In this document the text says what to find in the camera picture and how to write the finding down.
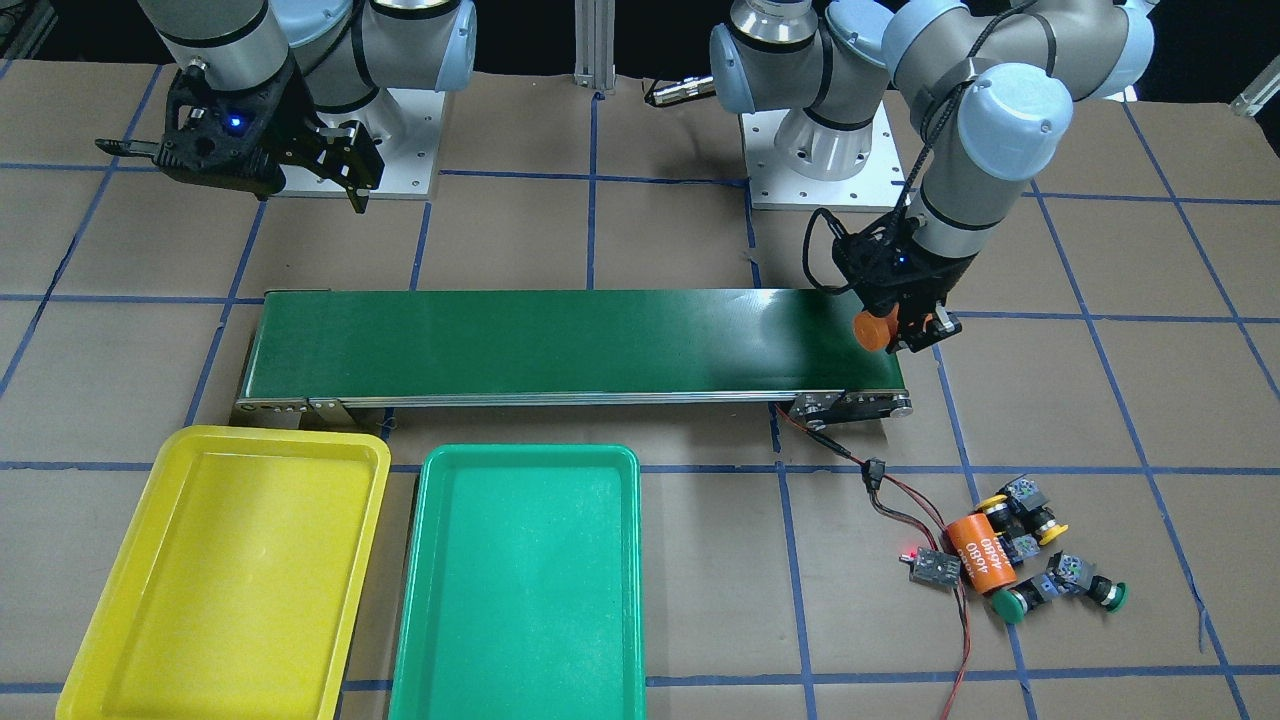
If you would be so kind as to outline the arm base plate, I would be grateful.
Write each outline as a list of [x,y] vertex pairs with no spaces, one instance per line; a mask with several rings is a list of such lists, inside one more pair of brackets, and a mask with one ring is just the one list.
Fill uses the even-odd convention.
[[754,209],[883,213],[899,201],[906,168],[884,106],[854,131],[817,124],[800,109],[739,119]]
[[381,200],[429,200],[451,95],[419,88],[383,88],[365,106],[340,114],[321,111],[328,126],[360,120],[376,141],[384,161],[380,184],[369,195]]

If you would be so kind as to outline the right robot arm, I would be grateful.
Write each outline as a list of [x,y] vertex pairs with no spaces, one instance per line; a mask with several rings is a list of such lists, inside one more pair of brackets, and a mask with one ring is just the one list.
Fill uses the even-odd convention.
[[156,142],[99,138],[186,184],[265,200],[425,200],[471,1],[145,1],[177,72]]

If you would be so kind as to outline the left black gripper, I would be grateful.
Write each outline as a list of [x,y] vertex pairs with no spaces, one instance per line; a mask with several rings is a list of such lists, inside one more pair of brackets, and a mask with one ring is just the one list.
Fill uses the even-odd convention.
[[874,222],[836,234],[832,259],[873,316],[892,322],[890,352],[918,354],[963,331],[942,304],[973,263],[973,254],[948,258],[925,249],[920,222]]

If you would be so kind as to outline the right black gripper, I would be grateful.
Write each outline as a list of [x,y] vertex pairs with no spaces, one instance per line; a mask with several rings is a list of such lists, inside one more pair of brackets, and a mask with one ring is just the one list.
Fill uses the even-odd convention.
[[302,167],[346,192],[357,214],[381,183],[385,163],[369,128],[360,120],[321,126],[298,61],[285,58],[262,83],[215,90],[212,64],[188,61],[166,95],[165,132],[159,143],[96,138],[114,158],[142,158],[170,178],[259,199],[285,187],[283,165]]

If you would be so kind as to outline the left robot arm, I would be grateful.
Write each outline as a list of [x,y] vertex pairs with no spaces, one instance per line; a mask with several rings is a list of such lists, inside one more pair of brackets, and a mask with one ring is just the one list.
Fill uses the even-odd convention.
[[960,332],[948,293],[1029,182],[1079,101],[1135,83],[1155,50],[1151,1],[1014,1],[978,17],[961,1],[736,1],[710,32],[721,105],[781,111],[771,150],[795,176],[861,173],[876,114],[896,88],[922,141],[887,211],[859,232],[823,208],[831,258],[861,311],[869,351],[927,348]]

